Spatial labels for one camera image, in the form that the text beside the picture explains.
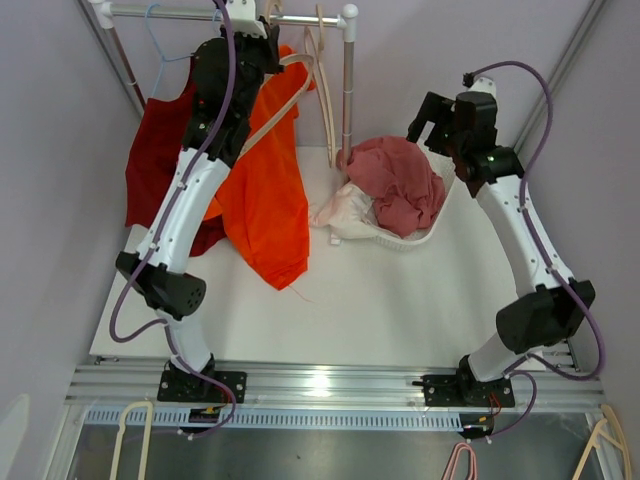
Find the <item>beige wooden hanger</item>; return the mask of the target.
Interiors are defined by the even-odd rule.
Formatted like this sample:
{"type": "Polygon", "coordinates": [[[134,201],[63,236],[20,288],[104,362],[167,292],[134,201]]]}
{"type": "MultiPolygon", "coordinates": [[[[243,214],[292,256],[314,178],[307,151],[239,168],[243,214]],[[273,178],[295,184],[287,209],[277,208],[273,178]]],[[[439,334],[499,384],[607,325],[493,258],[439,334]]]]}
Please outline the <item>beige wooden hanger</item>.
{"type": "Polygon", "coordinates": [[[241,155],[266,154],[268,158],[295,155],[295,120],[298,101],[316,88],[315,67],[318,50],[309,27],[304,29],[304,51],[287,45],[279,48],[281,73],[268,75],[260,88],[250,116],[251,132],[241,155]]]}
{"type": "Polygon", "coordinates": [[[310,27],[306,27],[304,30],[304,47],[305,53],[313,58],[311,73],[316,86],[316,93],[323,119],[328,165],[330,169],[333,169],[336,167],[336,132],[332,100],[323,63],[323,54],[325,52],[325,22],[323,20],[322,5],[319,3],[316,4],[316,14],[318,19],[318,35],[315,35],[310,27]]]}

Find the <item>pink t shirt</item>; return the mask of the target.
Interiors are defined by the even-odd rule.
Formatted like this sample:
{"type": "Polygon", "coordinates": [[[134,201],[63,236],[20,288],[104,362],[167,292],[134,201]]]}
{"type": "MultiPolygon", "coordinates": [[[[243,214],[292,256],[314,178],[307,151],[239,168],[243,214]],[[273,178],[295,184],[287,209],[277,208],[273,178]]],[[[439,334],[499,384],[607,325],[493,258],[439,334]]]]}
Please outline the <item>pink t shirt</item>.
{"type": "Polygon", "coordinates": [[[378,225],[401,238],[429,228],[445,198],[442,179],[421,149],[400,136],[376,137],[354,146],[346,173],[374,198],[378,225]]]}

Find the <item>white t shirt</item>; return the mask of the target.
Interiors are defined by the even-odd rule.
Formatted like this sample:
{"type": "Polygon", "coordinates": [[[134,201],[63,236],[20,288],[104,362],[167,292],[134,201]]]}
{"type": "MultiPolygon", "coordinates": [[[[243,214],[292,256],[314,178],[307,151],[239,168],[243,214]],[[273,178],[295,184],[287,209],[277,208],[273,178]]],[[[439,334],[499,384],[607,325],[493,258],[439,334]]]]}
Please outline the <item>white t shirt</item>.
{"type": "Polygon", "coordinates": [[[373,204],[373,197],[349,182],[310,216],[310,226],[327,227],[340,239],[369,239],[380,235],[397,238],[397,235],[378,225],[373,204]]]}

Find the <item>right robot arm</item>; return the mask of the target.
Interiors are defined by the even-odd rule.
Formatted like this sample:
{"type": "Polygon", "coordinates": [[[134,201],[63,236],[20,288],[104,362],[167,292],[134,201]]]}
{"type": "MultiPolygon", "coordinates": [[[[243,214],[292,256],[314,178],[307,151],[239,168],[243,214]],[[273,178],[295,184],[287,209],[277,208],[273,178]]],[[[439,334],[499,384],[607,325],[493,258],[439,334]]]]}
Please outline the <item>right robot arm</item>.
{"type": "Polygon", "coordinates": [[[416,143],[425,126],[433,126],[425,146],[452,159],[456,176],[489,218],[515,281],[517,298],[497,312],[495,334],[456,370],[456,395],[470,405],[539,348],[573,337],[595,299],[592,283],[577,280],[555,252],[517,154],[497,144],[497,113],[488,91],[469,89],[454,99],[429,92],[407,133],[416,143]]]}

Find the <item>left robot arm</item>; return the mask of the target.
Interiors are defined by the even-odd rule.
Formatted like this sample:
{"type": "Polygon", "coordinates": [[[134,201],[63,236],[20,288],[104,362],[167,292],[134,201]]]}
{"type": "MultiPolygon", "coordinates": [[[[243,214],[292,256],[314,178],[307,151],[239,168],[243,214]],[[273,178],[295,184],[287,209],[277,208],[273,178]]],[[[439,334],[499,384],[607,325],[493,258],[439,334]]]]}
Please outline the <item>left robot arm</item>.
{"type": "Polygon", "coordinates": [[[151,227],[137,250],[121,252],[116,268],[157,315],[127,336],[109,324],[117,343],[155,325],[163,327],[172,353],[160,389],[178,384],[182,398],[203,401],[213,392],[234,402],[233,391],[215,377],[215,359],[203,338],[198,310],[204,280],[187,273],[194,240],[214,195],[229,176],[250,134],[250,116],[266,76],[283,71],[278,27],[265,17],[222,27],[218,38],[195,52],[190,103],[176,172],[151,227]]]}

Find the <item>blue hanger left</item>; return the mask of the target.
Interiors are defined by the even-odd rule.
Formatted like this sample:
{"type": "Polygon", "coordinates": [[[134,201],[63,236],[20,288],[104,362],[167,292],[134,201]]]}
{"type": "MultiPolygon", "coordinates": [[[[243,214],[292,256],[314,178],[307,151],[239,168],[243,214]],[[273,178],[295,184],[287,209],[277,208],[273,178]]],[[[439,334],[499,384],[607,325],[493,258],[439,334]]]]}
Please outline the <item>blue hanger left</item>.
{"type": "Polygon", "coordinates": [[[151,98],[155,98],[156,94],[158,92],[158,88],[160,86],[160,82],[162,81],[163,75],[164,75],[164,70],[167,64],[171,64],[171,63],[176,63],[176,62],[181,62],[184,60],[190,60],[192,58],[191,54],[188,55],[181,55],[181,56],[174,56],[174,57],[168,57],[164,50],[162,49],[157,36],[155,35],[153,28],[151,26],[151,14],[153,13],[153,11],[158,8],[160,6],[159,3],[152,3],[149,4],[145,10],[144,13],[144,26],[146,29],[147,34],[149,35],[154,50],[159,58],[159,67],[158,67],[158,71],[156,74],[156,78],[154,80],[154,84],[151,90],[151,94],[150,97],[151,98]]]}

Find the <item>dark red t shirt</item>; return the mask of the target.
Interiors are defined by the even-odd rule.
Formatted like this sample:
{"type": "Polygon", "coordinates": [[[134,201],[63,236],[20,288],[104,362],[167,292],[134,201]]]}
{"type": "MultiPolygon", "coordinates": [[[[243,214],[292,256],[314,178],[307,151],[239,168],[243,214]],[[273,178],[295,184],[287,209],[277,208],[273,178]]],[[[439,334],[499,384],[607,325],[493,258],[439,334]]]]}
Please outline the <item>dark red t shirt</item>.
{"type": "Polygon", "coordinates": [[[125,171],[127,227],[151,226],[176,172],[194,93],[188,78],[175,99],[147,101],[125,171]]]}

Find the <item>orange t shirt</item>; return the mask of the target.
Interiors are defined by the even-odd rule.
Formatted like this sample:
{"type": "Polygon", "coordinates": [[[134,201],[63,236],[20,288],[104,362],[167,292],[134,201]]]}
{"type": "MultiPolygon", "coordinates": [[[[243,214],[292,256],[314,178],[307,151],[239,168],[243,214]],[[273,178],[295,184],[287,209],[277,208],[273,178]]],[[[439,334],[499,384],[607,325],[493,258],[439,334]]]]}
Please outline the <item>orange t shirt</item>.
{"type": "Polygon", "coordinates": [[[247,264],[282,290],[307,270],[308,200],[297,155],[241,156],[211,201],[191,250],[228,238],[247,264]]]}

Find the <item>beige hanger bottom right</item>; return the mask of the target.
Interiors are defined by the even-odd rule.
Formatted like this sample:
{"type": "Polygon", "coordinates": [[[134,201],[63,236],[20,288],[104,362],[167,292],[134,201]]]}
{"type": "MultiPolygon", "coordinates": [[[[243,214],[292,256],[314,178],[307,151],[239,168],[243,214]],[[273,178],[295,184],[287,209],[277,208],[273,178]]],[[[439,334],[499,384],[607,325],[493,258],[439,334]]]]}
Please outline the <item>beige hanger bottom right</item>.
{"type": "Polygon", "coordinates": [[[610,405],[601,404],[600,410],[601,418],[592,426],[572,479],[581,478],[592,453],[599,461],[604,479],[631,479],[630,449],[621,423],[610,405]]]}

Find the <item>pink hanger bottom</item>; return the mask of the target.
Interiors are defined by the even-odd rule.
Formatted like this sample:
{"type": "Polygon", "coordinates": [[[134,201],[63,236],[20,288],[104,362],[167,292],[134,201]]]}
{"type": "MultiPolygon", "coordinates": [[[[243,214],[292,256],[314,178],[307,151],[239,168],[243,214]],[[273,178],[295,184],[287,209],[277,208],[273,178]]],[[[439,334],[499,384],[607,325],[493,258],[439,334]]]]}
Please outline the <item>pink hanger bottom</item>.
{"type": "Polygon", "coordinates": [[[467,472],[466,480],[478,479],[478,462],[475,450],[469,443],[459,442],[454,445],[449,455],[447,464],[442,473],[442,480],[454,479],[457,475],[458,467],[463,463],[463,457],[466,457],[467,472]]]}

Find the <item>white plastic basket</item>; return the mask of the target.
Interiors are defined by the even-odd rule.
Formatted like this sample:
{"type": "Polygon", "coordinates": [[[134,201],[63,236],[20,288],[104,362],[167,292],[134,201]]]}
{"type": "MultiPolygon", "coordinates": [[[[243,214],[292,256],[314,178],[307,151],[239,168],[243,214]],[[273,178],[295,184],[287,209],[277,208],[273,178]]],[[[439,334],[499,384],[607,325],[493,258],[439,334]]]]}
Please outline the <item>white plastic basket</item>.
{"type": "Polygon", "coordinates": [[[432,224],[429,228],[418,229],[405,238],[398,237],[392,232],[381,229],[380,227],[376,228],[377,235],[372,237],[371,240],[384,248],[396,252],[409,252],[425,245],[429,241],[439,223],[439,216],[448,206],[449,195],[456,179],[454,162],[451,158],[431,152],[424,145],[422,139],[419,140],[417,145],[426,156],[432,171],[442,179],[445,198],[439,212],[433,218],[432,224]]]}

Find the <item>metal clothes rack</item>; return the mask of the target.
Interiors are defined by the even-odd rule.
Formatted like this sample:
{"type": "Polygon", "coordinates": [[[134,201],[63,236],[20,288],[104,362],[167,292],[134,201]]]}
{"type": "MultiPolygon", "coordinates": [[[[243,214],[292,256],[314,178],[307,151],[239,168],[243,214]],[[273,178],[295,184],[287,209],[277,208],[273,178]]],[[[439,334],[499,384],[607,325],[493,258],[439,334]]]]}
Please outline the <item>metal clothes rack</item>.
{"type": "MultiPolygon", "coordinates": [[[[111,45],[106,48],[108,57],[115,62],[116,73],[124,85],[126,93],[131,97],[133,106],[138,113],[143,113],[146,99],[133,73],[128,57],[116,32],[114,19],[116,17],[143,18],[147,7],[140,5],[119,4],[112,1],[82,1],[81,6],[89,5],[97,24],[103,29],[111,45]]],[[[281,12],[273,14],[273,8],[280,9],[277,1],[269,2],[265,8],[265,17],[271,24],[318,27],[317,14],[313,16],[285,15],[281,12]]],[[[335,17],[324,17],[325,27],[336,28],[343,32],[343,92],[342,92],[342,132],[341,147],[345,155],[351,153],[353,127],[353,83],[354,83],[354,50],[356,40],[356,26],[359,10],[354,4],[346,4],[342,12],[335,17]]],[[[216,7],[209,9],[191,7],[162,7],[159,6],[151,14],[151,18],[221,22],[216,7]]]]}

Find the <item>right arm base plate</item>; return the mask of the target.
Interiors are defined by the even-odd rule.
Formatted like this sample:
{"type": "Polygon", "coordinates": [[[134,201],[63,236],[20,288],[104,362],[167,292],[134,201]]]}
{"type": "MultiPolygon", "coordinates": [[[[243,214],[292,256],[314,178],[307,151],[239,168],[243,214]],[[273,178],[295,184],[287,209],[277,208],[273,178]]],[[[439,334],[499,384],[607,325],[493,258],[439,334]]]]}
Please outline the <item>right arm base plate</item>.
{"type": "Polygon", "coordinates": [[[426,406],[430,407],[489,407],[512,408],[514,391],[510,380],[480,382],[462,374],[423,375],[411,385],[421,389],[426,406]]]}

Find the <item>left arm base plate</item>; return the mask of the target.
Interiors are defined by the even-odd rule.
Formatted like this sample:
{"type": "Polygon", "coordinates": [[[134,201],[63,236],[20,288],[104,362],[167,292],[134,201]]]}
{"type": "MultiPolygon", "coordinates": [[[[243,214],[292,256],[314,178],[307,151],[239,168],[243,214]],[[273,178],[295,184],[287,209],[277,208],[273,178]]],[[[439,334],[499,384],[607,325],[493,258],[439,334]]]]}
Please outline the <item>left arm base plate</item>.
{"type": "MultiPolygon", "coordinates": [[[[247,373],[216,371],[213,378],[227,387],[242,404],[246,391],[247,373]]],[[[165,370],[160,379],[156,399],[165,403],[230,403],[231,398],[221,387],[214,386],[182,370],[165,370]]]]}

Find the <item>aluminium rail frame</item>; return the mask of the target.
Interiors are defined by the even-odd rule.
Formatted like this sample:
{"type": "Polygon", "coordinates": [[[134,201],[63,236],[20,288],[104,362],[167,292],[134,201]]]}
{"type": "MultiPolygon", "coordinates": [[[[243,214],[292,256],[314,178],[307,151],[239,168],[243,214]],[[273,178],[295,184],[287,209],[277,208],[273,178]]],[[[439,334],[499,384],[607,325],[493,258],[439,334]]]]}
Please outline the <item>aluminium rail frame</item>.
{"type": "MultiPolygon", "coordinates": [[[[78,365],[64,397],[67,405],[124,404],[157,396],[166,361],[157,358],[91,358],[78,365]]],[[[414,383],[425,374],[448,375],[452,368],[316,365],[217,361],[221,370],[248,374],[243,406],[279,409],[391,410],[424,406],[414,383]]],[[[549,371],[533,371],[535,412],[578,413],[606,401],[598,380],[571,381],[549,371]]]]}

